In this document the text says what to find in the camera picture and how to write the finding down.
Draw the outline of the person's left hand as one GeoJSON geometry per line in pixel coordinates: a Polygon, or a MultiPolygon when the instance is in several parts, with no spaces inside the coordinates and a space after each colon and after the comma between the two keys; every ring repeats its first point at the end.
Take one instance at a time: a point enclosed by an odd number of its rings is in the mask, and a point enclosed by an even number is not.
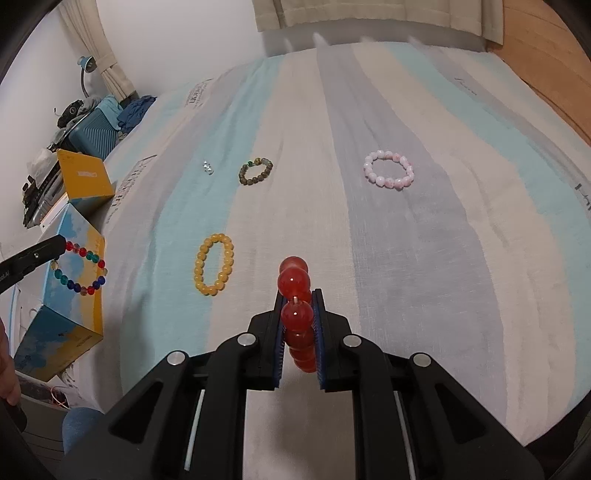
{"type": "Polygon", "coordinates": [[[9,354],[4,324],[0,323],[0,326],[0,396],[9,405],[16,406],[21,399],[21,389],[13,359],[9,354]]]}

